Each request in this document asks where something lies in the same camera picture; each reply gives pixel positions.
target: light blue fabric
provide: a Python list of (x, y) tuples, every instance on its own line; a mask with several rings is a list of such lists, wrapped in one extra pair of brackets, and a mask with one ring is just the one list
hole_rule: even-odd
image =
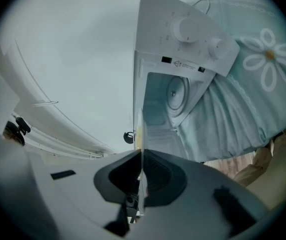
[(208, 15), (235, 38), (240, 53), (228, 76), (216, 75), (179, 127), (190, 159), (198, 162), (254, 151), (286, 128), (285, 18), (277, 7), (210, 3)]

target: washing machine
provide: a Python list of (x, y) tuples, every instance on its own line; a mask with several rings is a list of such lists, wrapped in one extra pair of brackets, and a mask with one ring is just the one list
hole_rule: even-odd
[(142, 112), (145, 148), (190, 159), (177, 127), (215, 75), (227, 76), (238, 52), (235, 40), (194, 7), (179, 0), (141, 0), (134, 52), (134, 141)]

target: daisy print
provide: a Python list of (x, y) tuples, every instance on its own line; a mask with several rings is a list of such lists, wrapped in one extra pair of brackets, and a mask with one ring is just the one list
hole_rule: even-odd
[[(274, 90), (278, 81), (276, 71), (286, 83), (286, 43), (276, 44), (274, 33), (266, 28), (260, 32), (260, 39), (241, 37), (240, 41), (256, 54), (247, 56), (243, 61), (244, 69), (248, 71), (262, 70), (261, 85), (266, 92)], [(271, 79), (266, 81), (270, 71)]]

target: white cable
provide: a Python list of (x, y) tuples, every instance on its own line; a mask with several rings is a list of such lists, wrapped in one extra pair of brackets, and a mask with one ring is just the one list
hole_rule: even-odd
[[(203, 1), (203, 0), (198, 0), (196, 3), (194, 3), (192, 6), (194, 7), (195, 5), (197, 5), (200, 1)], [(205, 0), (207, 1), (207, 8), (205, 10), (205, 14), (207, 14), (208, 10), (209, 10), (209, 7), (210, 7), (210, 2), (209, 0)]]

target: appliance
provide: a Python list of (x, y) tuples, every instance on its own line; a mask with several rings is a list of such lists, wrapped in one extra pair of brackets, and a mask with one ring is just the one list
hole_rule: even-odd
[(134, 53), (133, 127), (145, 147), (188, 158), (177, 127), (216, 74), (227, 76), (238, 44), (206, 14), (179, 0), (141, 0)]

